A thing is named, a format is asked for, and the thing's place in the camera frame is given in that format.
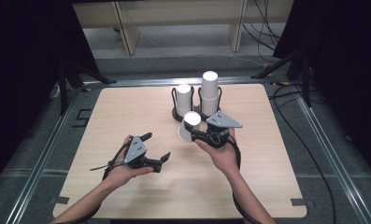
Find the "tabletop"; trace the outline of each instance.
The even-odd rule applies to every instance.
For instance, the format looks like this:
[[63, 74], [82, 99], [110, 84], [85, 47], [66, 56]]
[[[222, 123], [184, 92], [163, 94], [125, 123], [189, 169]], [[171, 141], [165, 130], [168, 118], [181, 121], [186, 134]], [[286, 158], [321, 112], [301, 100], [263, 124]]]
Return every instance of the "tabletop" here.
[[[278, 125], [260, 84], [220, 85], [221, 111], [239, 121], [235, 129], [241, 150], [241, 174], [272, 217], [304, 217], [304, 205]], [[232, 191], [225, 176], [195, 143], [178, 136], [172, 117], [174, 86], [103, 89], [61, 191], [57, 217], [101, 181], [104, 169], [128, 135], [152, 133], [144, 142], [146, 157], [171, 152], [160, 173], [138, 176], [111, 193], [98, 218], [234, 218]], [[193, 97], [198, 104], [197, 93]], [[206, 128], [202, 123], [201, 130]]]

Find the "cable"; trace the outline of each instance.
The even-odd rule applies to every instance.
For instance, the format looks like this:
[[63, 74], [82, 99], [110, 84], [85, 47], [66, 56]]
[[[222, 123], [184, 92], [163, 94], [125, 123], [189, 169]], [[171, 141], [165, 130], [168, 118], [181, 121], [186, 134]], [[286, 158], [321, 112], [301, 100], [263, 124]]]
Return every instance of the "cable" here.
[[282, 108], [284, 105], [286, 105], [286, 104], [288, 104], [288, 103], [290, 103], [290, 102], [292, 102], [292, 101], [294, 101], [294, 100], [297, 100], [298, 98], [299, 98], [299, 96], [298, 96], [298, 97], [295, 97], [295, 98], [293, 98], [293, 99], [291, 99], [291, 100], [289, 100], [289, 101], [287, 101], [287, 102], [285, 102], [284, 104], [280, 105], [279, 107], [275, 107], [275, 108], [273, 109], [273, 111], [275, 111], [276, 109], [280, 109], [280, 108]]
[[239, 61], [251, 62], [251, 63], [255, 63], [255, 64], [260, 65], [260, 66], [264, 66], [264, 64], [257, 63], [257, 62], [255, 62], [253, 60], [250, 60], [250, 59], [241, 59], [241, 58], [237, 58], [237, 57], [229, 56], [229, 55], [221, 55], [221, 56], [226, 56], [226, 57], [233, 58], [233, 59], [236, 59], [236, 60], [239, 60]]
[[[236, 162], [237, 162], [237, 167], [240, 170], [240, 164], [241, 164], [241, 152], [240, 149], [237, 146], [237, 142], [235, 141], [235, 138], [232, 135], [229, 135], [233, 141], [228, 139], [228, 143], [232, 145], [232, 147], [235, 150], [235, 155], [236, 155]], [[237, 198], [235, 197], [235, 194], [232, 192], [232, 197], [235, 203], [235, 208], [237, 211], [241, 214], [243, 218], [245, 218], [249, 223], [251, 224], [261, 224], [259, 221], [255, 220], [253, 217], [251, 217], [244, 209], [241, 207], [240, 203], [237, 201]]]
[[[285, 86], [281, 86], [281, 87], [288, 87], [288, 86], [294, 86], [294, 85], [296, 85], [297, 86], [297, 84], [291, 84], [291, 85], [285, 85]], [[301, 91], [290, 91], [290, 92], [286, 92], [286, 93], [283, 93], [283, 94], [281, 94], [281, 95], [277, 95], [277, 96], [268, 96], [267, 98], [269, 99], [269, 100], [273, 100], [273, 99], [275, 99], [275, 98], [279, 98], [279, 97], [282, 97], [282, 96], [287, 96], [287, 95], [291, 95], [291, 94], [297, 94], [297, 93], [302, 93]]]
[[255, 37], [246, 27], [246, 25], [243, 24], [243, 28], [247, 31], [247, 33], [249, 33], [249, 35], [252, 37], [252, 39], [254, 39], [255, 41], [258, 42], [258, 44], [263, 44], [265, 47], [271, 49], [271, 50], [275, 50], [274, 48], [270, 47], [269, 45], [265, 44], [264, 42], [261, 41], [261, 39], [258, 39], [257, 37]]
[[281, 86], [279, 87], [275, 93], [273, 94], [273, 103], [275, 104], [275, 107], [278, 109], [278, 112], [279, 114], [281, 115], [281, 117], [283, 118], [284, 122], [289, 126], [289, 128], [293, 131], [293, 133], [298, 137], [298, 139], [301, 141], [302, 145], [305, 147], [305, 149], [307, 150], [307, 153], [309, 154], [310, 158], [313, 160], [313, 163], [315, 164], [322, 180], [324, 181], [324, 184], [328, 190], [328, 194], [330, 196], [330, 200], [331, 200], [331, 205], [332, 205], [332, 209], [333, 209], [333, 223], [335, 224], [336, 223], [336, 210], [335, 210], [335, 199], [334, 199], [334, 194], [330, 188], [330, 185], [327, 181], [327, 179], [325, 178], [324, 174], [322, 173], [322, 170], [320, 168], [320, 166], [318, 165], [316, 159], [314, 158], [313, 156], [313, 153], [310, 151], [310, 148], [307, 146], [307, 144], [305, 143], [305, 141], [301, 138], [301, 136], [299, 135], [299, 133], [293, 128], [293, 126], [290, 124], [289, 121], [286, 120], [286, 118], [284, 117], [284, 115], [282, 114], [281, 110], [279, 109], [278, 107], [278, 104], [276, 102], [276, 99], [277, 99], [277, 93], [279, 90], [281, 90], [282, 88], [284, 87], [288, 87], [288, 86]]
[[260, 14], [261, 14], [261, 17], [262, 19], [264, 19], [264, 23], [263, 23], [263, 28], [264, 28], [264, 25], [266, 26], [267, 30], [269, 31], [269, 34], [271, 34], [271, 37], [272, 36], [277, 36], [275, 35], [275, 33], [272, 31], [272, 29], [270, 28], [269, 26], [269, 21], [268, 21], [268, 16], [267, 16], [267, 9], [268, 9], [268, 6], [269, 6], [269, 1], [268, 0], [264, 0], [264, 14], [263, 12], [261, 11], [261, 8], [259, 7], [258, 3], [256, 0], [254, 0], [254, 3], [255, 3], [255, 6], [258, 8], [258, 10], [260, 11]]
[[276, 37], [276, 38], [281, 38], [281, 36], [279, 36], [279, 35], [276, 35], [276, 34], [267, 34], [267, 33], [264, 33], [264, 32], [261, 32], [261, 31], [259, 31], [259, 30], [257, 30], [257, 28], [255, 28], [254, 27], [254, 25], [252, 25], [252, 23], [250, 23], [250, 26], [251, 26], [251, 28], [254, 30], [254, 31], [256, 31], [256, 32], [258, 32], [258, 33], [261, 33], [261, 35], [269, 35], [269, 36], [274, 36], [274, 37]]
[[265, 59], [265, 58], [261, 55], [260, 44], [259, 44], [259, 43], [260, 43], [260, 41], [261, 41], [262, 32], [263, 32], [265, 26], [266, 26], [266, 28], [270, 31], [270, 26], [269, 26], [269, 24], [268, 24], [268, 22], [267, 22], [267, 16], [265, 17], [265, 16], [263, 15], [263, 13], [262, 13], [261, 9], [259, 8], [259, 6], [258, 6], [256, 0], [254, 0], [254, 2], [255, 2], [255, 5], [257, 6], [258, 10], [260, 11], [262, 18], [264, 19], [264, 23], [263, 23], [263, 25], [262, 25], [262, 27], [261, 27], [261, 32], [259, 33], [259, 37], [258, 37], [258, 40], [259, 40], [259, 42], [258, 42], [258, 53], [259, 53], [259, 55], [261, 56], [261, 58], [264, 59], [264, 60], [266, 60], [267, 62], [275, 63], [275, 62], [271, 62], [271, 61]]

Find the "cylindrical container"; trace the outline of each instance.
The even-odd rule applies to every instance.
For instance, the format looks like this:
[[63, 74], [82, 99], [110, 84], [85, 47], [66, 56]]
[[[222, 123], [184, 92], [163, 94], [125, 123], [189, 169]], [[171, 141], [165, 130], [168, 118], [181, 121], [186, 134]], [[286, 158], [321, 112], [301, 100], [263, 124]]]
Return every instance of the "cylindrical container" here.
[[201, 100], [202, 102], [200, 102], [200, 105], [202, 107], [203, 114], [210, 117], [218, 111], [218, 96], [215, 97], [215, 99], [206, 99], [202, 96]]
[[188, 132], [185, 129], [185, 121], [193, 126], [195, 130], [200, 129], [200, 122], [202, 121], [202, 118], [200, 115], [194, 111], [189, 111], [185, 114], [184, 119], [182, 120], [179, 128], [178, 128], [178, 136], [186, 141], [190, 142], [192, 141], [191, 133]]
[[207, 71], [203, 74], [200, 94], [205, 99], [215, 99], [218, 96], [218, 74]]
[[176, 88], [176, 110], [180, 116], [192, 110], [192, 87], [188, 84], [178, 85]]

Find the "cabinet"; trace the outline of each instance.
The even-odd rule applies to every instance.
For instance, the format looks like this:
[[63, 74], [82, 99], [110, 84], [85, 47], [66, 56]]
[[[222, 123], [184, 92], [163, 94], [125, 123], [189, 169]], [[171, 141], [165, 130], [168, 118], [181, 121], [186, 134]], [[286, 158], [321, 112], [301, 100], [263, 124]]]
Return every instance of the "cabinet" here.
[[[286, 22], [292, 5], [293, 0], [270, 1], [269, 22]], [[232, 51], [238, 51], [242, 24], [264, 21], [262, 0], [124, 1], [73, 7], [83, 28], [118, 28], [128, 55], [135, 52], [142, 26], [227, 24]]]

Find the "aluminum rail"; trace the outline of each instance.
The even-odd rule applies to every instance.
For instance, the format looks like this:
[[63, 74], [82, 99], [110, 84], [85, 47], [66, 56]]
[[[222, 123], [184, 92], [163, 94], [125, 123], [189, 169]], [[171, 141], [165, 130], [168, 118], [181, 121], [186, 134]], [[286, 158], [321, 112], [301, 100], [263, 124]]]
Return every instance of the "aluminum rail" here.
[[[294, 88], [296, 91], [300, 91], [299, 87]], [[312, 108], [308, 107], [302, 98], [298, 98], [297, 101], [304, 111], [307, 121], [309, 122], [314, 134], [316, 134], [321, 148], [327, 160], [330, 162], [330, 165], [333, 168], [334, 173], [336, 174], [336, 177], [342, 186], [342, 189], [348, 196], [348, 199], [357, 217], [360, 219], [361, 223], [371, 224], [371, 212], [364, 201], [363, 195], [358, 190], [357, 186], [349, 175], [349, 172], [339, 159], [339, 156], [336, 154], [334, 147], [325, 134], [324, 129], [320, 125]]]
[[48, 139], [47, 144], [43, 148], [39, 159], [36, 162], [36, 166], [34, 167], [32, 173], [28, 176], [28, 180], [25, 183], [19, 197], [17, 198], [16, 202], [14, 203], [13, 209], [7, 219], [7, 224], [17, 224], [20, 223], [22, 215], [27, 208], [28, 203], [30, 202], [34, 191], [36, 189], [37, 184], [39, 183], [40, 177], [43, 174], [43, 170], [45, 168], [46, 163], [48, 162], [51, 152], [56, 145], [57, 139], [60, 136], [60, 133], [63, 130], [65, 122], [68, 119], [68, 115], [71, 111], [72, 105], [75, 102], [76, 98], [80, 90], [74, 90], [73, 94], [69, 100], [68, 108], [65, 112], [58, 118], [52, 133]]
[[[219, 84], [250, 84], [250, 83], [269, 83], [273, 79], [252, 79], [250, 77], [219, 77]], [[116, 83], [103, 84], [99, 81], [84, 82], [85, 87], [143, 87], [143, 86], [171, 86], [187, 83], [198, 85], [202, 83], [201, 77], [185, 78], [163, 78], [163, 79], [144, 79], [144, 80], [118, 80]]]

